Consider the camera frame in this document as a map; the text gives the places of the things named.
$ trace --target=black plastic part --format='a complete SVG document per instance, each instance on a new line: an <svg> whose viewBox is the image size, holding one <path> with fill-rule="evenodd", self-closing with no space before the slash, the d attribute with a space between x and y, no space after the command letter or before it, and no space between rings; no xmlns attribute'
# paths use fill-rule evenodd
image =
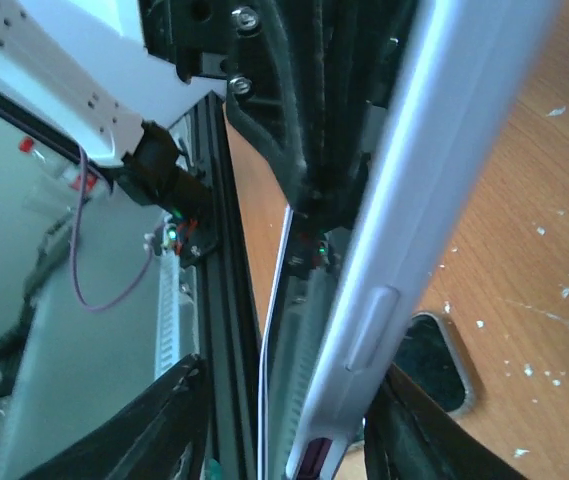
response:
<svg viewBox="0 0 569 480"><path fill-rule="evenodd" d="M30 330L33 313L33 308L28 302L24 302L17 325L0 337L0 360L12 355L24 346Z"/></svg>
<svg viewBox="0 0 569 480"><path fill-rule="evenodd" d="M222 100L209 94L192 114L193 151L212 167L220 246L197 264L202 355L215 392L211 445L224 478L257 478L259 327L253 302Z"/></svg>
<svg viewBox="0 0 569 480"><path fill-rule="evenodd" d="M37 294L51 274L68 259L71 251L71 233L71 227L67 227L50 250L39 259L35 269L26 277L23 293L25 299Z"/></svg>
<svg viewBox="0 0 569 480"><path fill-rule="evenodd" d="M393 365L366 416L369 480L519 480Z"/></svg>
<svg viewBox="0 0 569 480"><path fill-rule="evenodd" d="M370 108L390 98L417 2L255 0L263 28L236 34L229 122L269 162L291 207L329 230L352 225L370 153Z"/></svg>
<svg viewBox="0 0 569 480"><path fill-rule="evenodd" d="M206 362L188 355L111 420L24 480L198 480L208 429Z"/></svg>
<svg viewBox="0 0 569 480"><path fill-rule="evenodd" d="M465 404L466 387L453 352L431 315L413 317L393 361L445 412L454 412Z"/></svg>
<svg viewBox="0 0 569 480"><path fill-rule="evenodd" d="M228 0L138 0L148 52L176 66L183 82L226 78Z"/></svg>
<svg viewBox="0 0 569 480"><path fill-rule="evenodd" d="M133 155L125 155L125 167L118 169L116 180L140 205L160 205L176 209L187 218L210 216L211 191L194 175L175 162L180 150L171 134L155 123L144 123L144 135Z"/></svg>

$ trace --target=wooden surface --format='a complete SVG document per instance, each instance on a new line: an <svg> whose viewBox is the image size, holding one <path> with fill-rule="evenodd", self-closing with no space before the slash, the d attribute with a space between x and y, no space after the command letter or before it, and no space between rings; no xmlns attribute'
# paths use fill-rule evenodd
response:
<svg viewBox="0 0 569 480"><path fill-rule="evenodd" d="M263 322L285 200L264 160L230 143ZM569 479L569 0L440 263L421 307L448 302L479 374L462 425L529 478ZM366 478L362 455L338 478Z"/></svg>

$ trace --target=screw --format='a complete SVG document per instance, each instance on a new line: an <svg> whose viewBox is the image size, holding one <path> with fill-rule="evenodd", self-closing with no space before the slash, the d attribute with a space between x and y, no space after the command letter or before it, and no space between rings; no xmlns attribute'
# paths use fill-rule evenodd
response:
<svg viewBox="0 0 569 480"><path fill-rule="evenodd" d="M240 32L255 30L260 24L260 17L251 7L238 7L231 13L235 28Z"/></svg>
<svg viewBox="0 0 569 480"><path fill-rule="evenodd" d="M235 95L246 95L248 92L251 91L251 87L253 86L253 82L251 82L248 78L237 76L231 78L228 82L228 86Z"/></svg>

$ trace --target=white paint speck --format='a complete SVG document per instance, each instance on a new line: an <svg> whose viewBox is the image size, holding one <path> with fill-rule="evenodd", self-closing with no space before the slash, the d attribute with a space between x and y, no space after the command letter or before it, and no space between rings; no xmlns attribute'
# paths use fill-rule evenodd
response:
<svg viewBox="0 0 569 480"><path fill-rule="evenodd" d="M513 458L520 458L523 457L524 455L526 455L527 453L530 453L530 450L526 450L525 448L517 448L515 450L515 453L513 454Z"/></svg>
<svg viewBox="0 0 569 480"><path fill-rule="evenodd" d="M566 111L566 106L551 110L546 114L547 117L559 117Z"/></svg>

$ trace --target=purple cable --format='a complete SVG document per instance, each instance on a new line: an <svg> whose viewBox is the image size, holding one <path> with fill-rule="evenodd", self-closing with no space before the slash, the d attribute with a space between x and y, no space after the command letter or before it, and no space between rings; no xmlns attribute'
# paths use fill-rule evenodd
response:
<svg viewBox="0 0 569 480"><path fill-rule="evenodd" d="M86 158L86 152L84 149L80 147L80 195L79 200L77 202L77 209L75 210L75 220L73 222L73 233L71 235L71 279L73 281L73 289L75 290L75 296L80 304L86 308L87 310L98 313L108 310L109 308L117 305L122 300L124 300L128 295L133 291L135 287L140 283L144 274L148 270L149 265L151 264L151 260L153 259L153 249L151 248L148 243L147 251L148 257L144 265L142 266L142 270L137 276L133 279L131 284L124 289L124 291L118 295L115 299L111 300L110 302L104 305L89 305L86 300L84 299L84 295L82 295L82 290L80 289L80 282L77 276L77 243L79 239L80 233L80 224L82 222L82 209L84 208L84 196L86 195L86 180L88 177L88 159Z"/></svg>

